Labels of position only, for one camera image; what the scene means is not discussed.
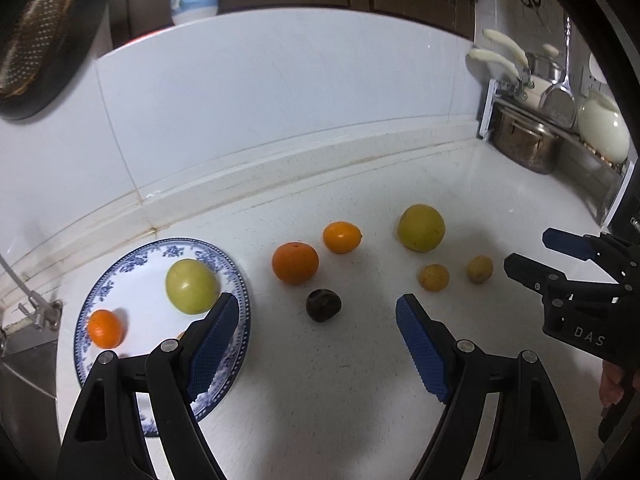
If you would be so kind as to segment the person's right hand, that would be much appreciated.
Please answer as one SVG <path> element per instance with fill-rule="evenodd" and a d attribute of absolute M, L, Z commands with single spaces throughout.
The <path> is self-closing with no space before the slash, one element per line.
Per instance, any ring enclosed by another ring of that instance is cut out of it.
<path fill-rule="evenodd" d="M 622 380 L 624 371 L 617 365 L 608 361 L 602 362 L 602 375 L 600 379 L 599 398 L 605 408 L 617 404 L 624 396 Z"/>

